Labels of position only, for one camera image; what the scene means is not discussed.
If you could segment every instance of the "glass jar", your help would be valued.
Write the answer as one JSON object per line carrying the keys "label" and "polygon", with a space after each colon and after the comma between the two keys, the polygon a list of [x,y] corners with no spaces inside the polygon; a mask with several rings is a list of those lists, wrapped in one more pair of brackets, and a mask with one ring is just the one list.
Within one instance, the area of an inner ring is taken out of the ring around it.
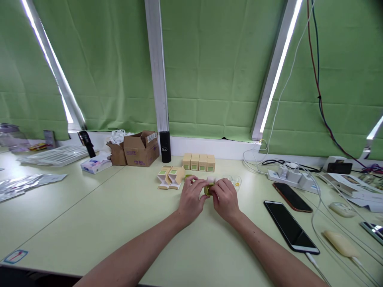
{"label": "glass jar", "polygon": [[30,144],[19,127],[12,124],[0,124],[0,142],[7,146],[11,152],[28,151]]}

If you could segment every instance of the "sticker label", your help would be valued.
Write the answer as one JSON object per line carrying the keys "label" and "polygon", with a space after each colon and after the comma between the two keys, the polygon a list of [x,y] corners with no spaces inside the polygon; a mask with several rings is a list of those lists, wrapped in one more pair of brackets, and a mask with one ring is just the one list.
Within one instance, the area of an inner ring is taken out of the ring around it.
{"label": "sticker label", "polygon": [[23,259],[28,254],[28,251],[25,250],[16,250],[11,255],[9,255],[6,259],[4,259],[4,262],[15,264],[19,262],[21,259]]}

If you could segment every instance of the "lid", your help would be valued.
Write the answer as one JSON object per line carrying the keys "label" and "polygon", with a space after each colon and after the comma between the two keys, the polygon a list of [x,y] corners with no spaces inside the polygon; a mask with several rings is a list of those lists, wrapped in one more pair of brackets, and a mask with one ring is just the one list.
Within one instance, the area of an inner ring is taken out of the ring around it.
{"label": "lid", "polygon": [[19,126],[11,125],[7,123],[0,124],[0,132],[19,132]]}

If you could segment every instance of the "green object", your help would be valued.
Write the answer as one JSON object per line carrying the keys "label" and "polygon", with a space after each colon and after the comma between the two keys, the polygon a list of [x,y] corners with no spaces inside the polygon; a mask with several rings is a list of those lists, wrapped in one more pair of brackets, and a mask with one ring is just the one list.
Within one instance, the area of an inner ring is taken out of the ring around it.
{"label": "green object", "polygon": [[284,0],[161,0],[172,136],[250,141]]}
{"label": "green object", "polygon": [[[323,19],[318,22],[318,34],[320,90],[326,121],[338,143],[349,154],[359,158],[367,144],[367,135],[382,116],[381,6],[378,1],[326,0],[315,5],[315,15],[317,19]],[[267,141],[276,104],[290,74],[295,50],[306,23],[304,1],[267,117],[263,134]],[[315,32],[313,28],[311,31],[316,57]],[[291,78],[279,104],[270,154],[345,156],[330,138],[320,116],[317,97],[306,30]],[[376,148],[373,158],[383,159],[383,145],[378,142],[373,143],[373,148]]]}
{"label": "green object", "polygon": [[209,189],[213,186],[214,184],[210,184],[205,187],[204,192],[207,196],[211,196],[211,193],[209,192]]}
{"label": "green object", "polygon": [[34,4],[88,129],[156,131],[144,1]]}
{"label": "green object", "polygon": [[28,139],[53,130],[67,140],[68,121],[56,80],[21,1],[0,1],[0,122]]}

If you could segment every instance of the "fabric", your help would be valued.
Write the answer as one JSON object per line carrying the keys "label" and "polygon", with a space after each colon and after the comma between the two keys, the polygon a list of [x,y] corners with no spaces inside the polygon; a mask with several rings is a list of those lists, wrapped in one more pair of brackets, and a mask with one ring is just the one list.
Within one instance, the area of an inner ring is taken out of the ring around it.
{"label": "fabric", "polygon": [[[306,1],[303,1],[267,118],[263,134],[267,141],[278,98],[290,74],[296,47],[307,23],[306,8]],[[367,135],[383,113],[382,8],[379,1],[322,0],[315,3],[324,114],[338,143],[356,158],[362,154]],[[316,62],[313,20],[310,26]],[[317,97],[306,30],[292,76],[279,104],[270,154],[344,156],[332,142],[322,121]]]}
{"label": "fabric", "polygon": [[57,83],[21,1],[0,1],[0,122],[28,139],[44,139],[43,130],[69,138]]}
{"label": "fabric", "polygon": [[172,136],[251,140],[284,0],[161,0]]}
{"label": "fabric", "polygon": [[142,0],[34,0],[89,130],[157,130]]}

